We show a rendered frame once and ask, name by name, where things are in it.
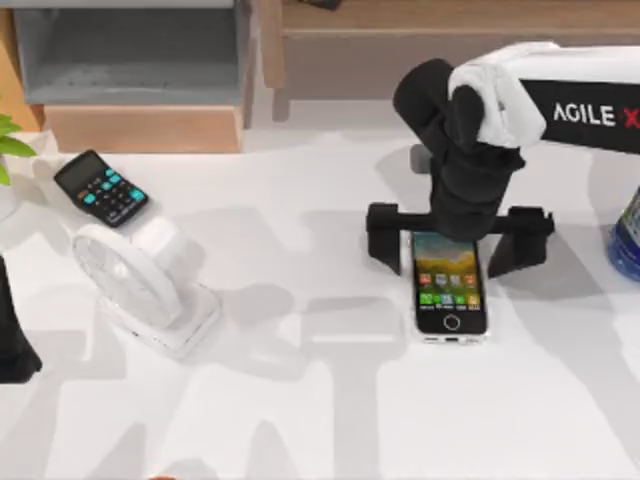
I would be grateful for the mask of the black smartphone with lit screen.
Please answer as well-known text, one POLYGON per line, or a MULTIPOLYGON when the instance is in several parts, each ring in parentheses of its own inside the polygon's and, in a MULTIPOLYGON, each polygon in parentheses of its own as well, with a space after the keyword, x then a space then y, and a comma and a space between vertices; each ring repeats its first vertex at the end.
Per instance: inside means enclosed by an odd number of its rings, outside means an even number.
POLYGON ((477 244, 413 232, 410 247, 418 335, 438 343, 484 340, 489 318, 477 244))

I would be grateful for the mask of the blue bottle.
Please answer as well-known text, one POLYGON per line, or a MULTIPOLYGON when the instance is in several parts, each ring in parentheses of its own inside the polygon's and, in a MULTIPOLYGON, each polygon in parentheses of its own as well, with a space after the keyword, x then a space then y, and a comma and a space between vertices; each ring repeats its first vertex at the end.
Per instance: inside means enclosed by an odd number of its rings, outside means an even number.
POLYGON ((640 186, 609 232, 607 255, 619 273, 640 283, 640 186))

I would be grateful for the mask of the wooden cupboard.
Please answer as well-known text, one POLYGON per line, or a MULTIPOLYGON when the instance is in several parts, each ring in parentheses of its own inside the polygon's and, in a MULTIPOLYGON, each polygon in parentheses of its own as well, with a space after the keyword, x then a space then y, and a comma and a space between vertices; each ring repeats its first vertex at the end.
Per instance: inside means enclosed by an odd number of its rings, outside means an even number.
POLYGON ((458 64, 519 40, 640 40, 640 0, 254 0, 273 119, 294 101, 389 97, 421 60, 458 64))

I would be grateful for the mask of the white desk fan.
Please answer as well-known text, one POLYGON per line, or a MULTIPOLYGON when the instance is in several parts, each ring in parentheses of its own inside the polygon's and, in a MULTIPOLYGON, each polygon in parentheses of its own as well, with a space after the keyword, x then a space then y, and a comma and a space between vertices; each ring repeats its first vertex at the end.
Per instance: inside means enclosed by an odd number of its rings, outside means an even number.
POLYGON ((165 217, 128 235, 86 225, 72 254, 99 291, 99 315, 165 357, 189 356, 222 319, 219 294, 198 279, 202 246, 165 217))

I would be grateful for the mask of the pale wooden drawer front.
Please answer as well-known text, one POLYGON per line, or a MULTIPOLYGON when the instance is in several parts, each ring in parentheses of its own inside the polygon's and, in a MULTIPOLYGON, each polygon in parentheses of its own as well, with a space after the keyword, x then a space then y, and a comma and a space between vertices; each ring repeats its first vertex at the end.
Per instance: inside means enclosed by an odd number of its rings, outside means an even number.
POLYGON ((238 153, 244 113, 236 106, 47 105, 58 150, 102 153, 238 153))

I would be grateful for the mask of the black calculator with teal keys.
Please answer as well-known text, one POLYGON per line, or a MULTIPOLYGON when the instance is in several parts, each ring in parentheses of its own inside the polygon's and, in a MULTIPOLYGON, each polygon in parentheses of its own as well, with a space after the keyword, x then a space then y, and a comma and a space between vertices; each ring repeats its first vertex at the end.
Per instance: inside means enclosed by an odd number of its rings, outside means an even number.
POLYGON ((75 207, 110 228, 133 219, 150 200, 94 150, 69 160, 53 179, 75 207))

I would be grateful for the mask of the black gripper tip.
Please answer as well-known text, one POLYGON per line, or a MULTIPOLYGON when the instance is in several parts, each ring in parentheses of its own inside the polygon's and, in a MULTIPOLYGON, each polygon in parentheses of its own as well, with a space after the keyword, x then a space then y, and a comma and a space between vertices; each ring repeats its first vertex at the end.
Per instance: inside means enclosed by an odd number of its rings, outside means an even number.
POLYGON ((6 263, 0 254, 0 385, 25 384, 42 367, 16 314, 6 263))

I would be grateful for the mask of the green plant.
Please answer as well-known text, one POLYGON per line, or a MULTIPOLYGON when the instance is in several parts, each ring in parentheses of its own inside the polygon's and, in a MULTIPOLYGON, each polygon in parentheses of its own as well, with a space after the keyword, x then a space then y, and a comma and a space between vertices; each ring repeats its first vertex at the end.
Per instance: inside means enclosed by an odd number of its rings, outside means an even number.
POLYGON ((32 158, 36 155, 36 151, 30 145, 13 137, 14 133, 21 131, 22 128, 13 121, 11 116, 0 113, 0 186, 11 185, 5 162, 6 156, 32 158))

